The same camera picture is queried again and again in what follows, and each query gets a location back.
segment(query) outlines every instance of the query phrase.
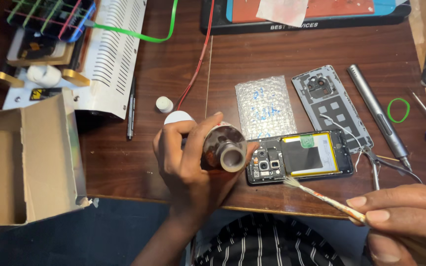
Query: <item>striped shirt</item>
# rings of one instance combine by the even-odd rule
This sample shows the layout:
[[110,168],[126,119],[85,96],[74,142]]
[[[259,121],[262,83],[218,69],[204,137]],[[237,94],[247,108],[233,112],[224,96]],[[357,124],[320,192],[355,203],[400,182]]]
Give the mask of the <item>striped shirt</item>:
[[284,223],[247,215],[223,227],[210,244],[196,266],[344,266],[317,232],[292,218]]

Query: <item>gray back cover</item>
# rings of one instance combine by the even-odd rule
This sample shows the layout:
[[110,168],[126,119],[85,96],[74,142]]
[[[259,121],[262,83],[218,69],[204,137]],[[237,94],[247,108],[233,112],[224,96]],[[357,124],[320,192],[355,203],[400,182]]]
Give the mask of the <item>gray back cover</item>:
[[[361,145],[367,145],[370,148],[374,146],[345,87],[331,65],[293,77],[292,83],[315,130],[338,128],[328,119],[320,116],[320,114],[324,114],[356,136]],[[345,134],[350,153],[358,153],[359,144],[351,135],[346,132]]]

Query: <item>brush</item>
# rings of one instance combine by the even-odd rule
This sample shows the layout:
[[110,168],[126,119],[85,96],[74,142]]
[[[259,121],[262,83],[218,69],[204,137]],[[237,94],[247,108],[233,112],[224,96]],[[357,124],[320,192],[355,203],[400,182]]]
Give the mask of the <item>brush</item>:
[[328,203],[329,205],[331,205],[332,207],[335,207],[336,209],[338,209],[339,211],[342,211],[344,213],[346,213],[347,215],[349,215],[351,218],[362,222],[363,224],[366,224],[366,216],[364,216],[364,214],[351,209],[348,206],[345,206],[343,204],[341,204],[340,202],[337,202],[336,200],[332,200],[328,197],[323,196],[322,194],[313,191],[312,189],[309,189],[308,187],[305,187],[303,185],[301,185],[299,183],[299,181],[297,181],[295,178],[288,176],[285,180],[284,180],[284,184],[291,187],[291,188],[299,188],[302,191],[307,192],[310,195],[313,195],[317,198],[319,198],[320,200]]
[[[349,215],[351,218],[355,219],[356,221],[360,221],[367,227],[371,228],[369,224],[366,222],[366,216],[357,210],[351,209],[348,206],[345,206],[344,204],[341,204],[340,202],[337,202],[336,200],[332,200],[326,196],[323,196],[322,194],[313,191],[312,189],[309,189],[299,183],[295,178],[292,176],[288,176],[284,180],[284,184],[291,187],[291,188],[299,188],[302,191],[307,192],[308,194],[311,194],[320,200],[328,203],[332,207],[336,208],[337,210],[344,212],[345,214]],[[411,253],[417,253],[422,259],[425,260],[426,263],[426,243],[422,243],[420,241],[417,241],[415,239],[409,238],[409,237],[402,237],[402,236],[394,236],[396,239],[400,240],[404,245],[409,248]]]

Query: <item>white cable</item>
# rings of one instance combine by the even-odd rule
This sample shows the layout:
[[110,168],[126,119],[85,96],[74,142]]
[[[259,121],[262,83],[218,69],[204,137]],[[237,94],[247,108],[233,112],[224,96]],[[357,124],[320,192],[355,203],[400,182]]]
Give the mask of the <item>white cable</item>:
[[333,119],[331,119],[329,116],[326,116],[324,114],[320,114],[320,116],[322,116],[322,117],[328,119],[329,121],[331,121],[333,124],[335,124],[336,126],[338,126],[339,128],[341,128],[344,132],[350,134],[356,140],[356,142],[358,142],[358,145],[359,145],[359,155],[358,155],[358,160],[356,161],[356,165],[355,165],[356,173],[358,173],[358,162],[359,162],[359,158],[361,157],[361,154],[363,154],[363,148],[362,148],[361,143],[358,141],[358,139],[351,132],[349,132],[344,127],[340,126],[339,124],[335,123],[333,121]]

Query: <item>smartphone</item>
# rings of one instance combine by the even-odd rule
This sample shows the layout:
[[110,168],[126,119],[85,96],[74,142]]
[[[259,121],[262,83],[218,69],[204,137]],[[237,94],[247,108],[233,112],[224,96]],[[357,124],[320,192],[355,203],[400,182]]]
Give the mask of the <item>smartphone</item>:
[[341,129],[251,140],[260,147],[246,167],[249,185],[297,180],[350,177],[353,161]]
[[[369,132],[332,66],[326,65],[293,77],[292,83],[315,130],[339,128],[329,119],[320,116],[324,114],[356,136],[361,145],[370,148],[374,146]],[[358,153],[359,143],[346,132],[345,136],[351,154]]]

